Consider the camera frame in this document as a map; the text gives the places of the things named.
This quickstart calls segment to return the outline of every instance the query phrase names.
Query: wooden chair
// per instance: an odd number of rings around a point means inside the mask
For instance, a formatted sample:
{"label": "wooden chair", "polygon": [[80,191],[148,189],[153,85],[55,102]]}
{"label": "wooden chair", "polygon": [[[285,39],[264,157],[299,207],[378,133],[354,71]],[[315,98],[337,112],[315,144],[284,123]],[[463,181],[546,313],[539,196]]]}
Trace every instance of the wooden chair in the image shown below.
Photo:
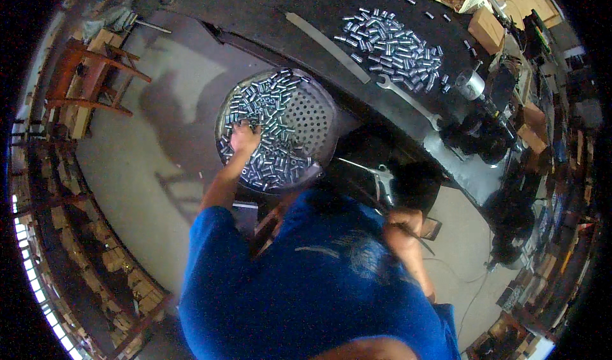
{"label": "wooden chair", "polygon": [[[45,107],[48,109],[58,108],[65,105],[77,105],[87,108],[101,108],[117,112],[126,116],[132,116],[132,112],[119,104],[128,85],[134,76],[151,82],[151,78],[138,71],[134,66],[134,60],[138,61],[138,56],[130,54],[119,48],[106,47],[106,55],[87,50],[87,47],[76,39],[70,39],[66,45],[64,53],[55,67],[51,77],[50,86],[47,91]],[[129,65],[122,62],[126,58]],[[85,72],[81,78],[81,90],[78,97],[66,97],[73,82],[79,64],[84,62]],[[111,68],[119,69],[128,74],[121,88],[114,90],[104,86],[104,81]],[[106,93],[111,104],[104,104],[98,101],[101,92]]]}

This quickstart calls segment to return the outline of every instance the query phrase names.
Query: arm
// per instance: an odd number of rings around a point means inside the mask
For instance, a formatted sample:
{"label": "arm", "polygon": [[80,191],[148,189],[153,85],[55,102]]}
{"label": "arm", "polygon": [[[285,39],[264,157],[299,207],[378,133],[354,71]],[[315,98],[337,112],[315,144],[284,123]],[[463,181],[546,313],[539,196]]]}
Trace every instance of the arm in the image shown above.
{"label": "arm", "polygon": [[425,271],[423,253],[419,241],[402,232],[398,227],[389,226],[393,223],[405,222],[412,231],[420,235],[423,227],[423,214],[418,210],[392,211],[387,216],[387,223],[382,228],[383,236],[389,248],[399,257],[406,271],[420,284],[427,299],[436,303],[436,290],[433,282]]}
{"label": "arm", "polygon": [[217,173],[210,184],[210,188],[204,193],[202,203],[200,203],[200,211],[211,206],[231,209],[236,196],[238,179],[247,160],[259,145],[260,135],[261,125],[257,126],[253,133],[249,127],[249,121],[246,119],[243,119],[240,125],[234,125],[230,140],[234,155],[227,165]]}

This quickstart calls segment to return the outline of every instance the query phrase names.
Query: black workbench top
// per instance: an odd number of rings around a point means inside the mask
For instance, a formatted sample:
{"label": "black workbench top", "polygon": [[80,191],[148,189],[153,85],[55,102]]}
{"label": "black workbench top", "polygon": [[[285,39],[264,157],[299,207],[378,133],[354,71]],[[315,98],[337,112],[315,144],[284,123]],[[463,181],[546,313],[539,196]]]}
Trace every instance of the black workbench top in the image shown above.
{"label": "black workbench top", "polygon": [[[428,45],[442,46],[444,58],[440,73],[448,74],[451,83],[463,69],[474,66],[474,59],[463,40],[468,40],[476,48],[479,57],[487,56],[467,31],[470,15],[456,14],[433,0],[415,1],[416,5],[403,0],[175,0],[165,9],[213,24],[281,54],[368,104],[437,160],[483,212],[482,206],[501,186],[504,161],[495,168],[482,162],[479,156],[461,161],[444,146],[438,133],[420,113],[393,92],[376,85],[376,75],[372,74],[372,81],[364,85],[284,15],[285,12],[294,12],[332,39],[334,35],[342,34],[341,28],[345,24],[342,17],[358,13],[359,7],[394,12],[396,20],[427,40]],[[425,11],[431,12],[435,18],[427,18]],[[444,13],[452,18],[450,23],[442,17]],[[348,54],[353,52],[350,46],[340,42],[339,45]],[[366,71],[368,66],[362,64]],[[474,106],[455,90],[443,95],[438,84],[429,94],[421,91],[414,97],[446,121],[462,121]]]}

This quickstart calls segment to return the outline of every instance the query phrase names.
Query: concrete floor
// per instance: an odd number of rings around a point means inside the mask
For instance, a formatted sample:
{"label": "concrete floor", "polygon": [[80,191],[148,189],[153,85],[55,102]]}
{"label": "concrete floor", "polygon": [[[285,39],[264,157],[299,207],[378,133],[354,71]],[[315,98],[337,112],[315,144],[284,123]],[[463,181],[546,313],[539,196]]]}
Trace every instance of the concrete floor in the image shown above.
{"label": "concrete floor", "polygon": [[[188,229],[203,188],[221,168],[213,136],[218,107],[238,81],[269,66],[218,45],[195,20],[157,12],[149,21],[172,34],[139,27],[128,38],[124,48],[141,57],[138,69],[153,80],[147,84],[135,79],[124,95],[122,105],[134,117],[98,111],[92,138],[80,142],[77,155],[121,240],[149,274],[179,294]],[[485,279],[465,282],[485,272],[489,229],[455,189],[441,189],[431,216],[443,227],[431,243],[436,257],[425,264],[439,303],[455,305],[459,329]],[[425,252],[425,257],[432,256]],[[461,350],[499,317],[495,301],[516,273],[498,269],[486,278],[465,318]]]}

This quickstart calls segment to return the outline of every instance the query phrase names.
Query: blue shirt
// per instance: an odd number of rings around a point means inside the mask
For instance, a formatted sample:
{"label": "blue shirt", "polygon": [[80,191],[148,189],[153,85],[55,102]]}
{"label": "blue shirt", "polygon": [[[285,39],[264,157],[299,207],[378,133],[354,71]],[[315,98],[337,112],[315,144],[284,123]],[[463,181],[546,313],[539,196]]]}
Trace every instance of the blue shirt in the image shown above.
{"label": "blue shirt", "polygon": [[342,212],[304,192],[258,259],[222,207],[203,210],[190,231],[179,306],[198,359],[303,359],[386,336],[423,360],[460,357],[450,304],[431,305],[381,241],[382,217],[346,198]]}

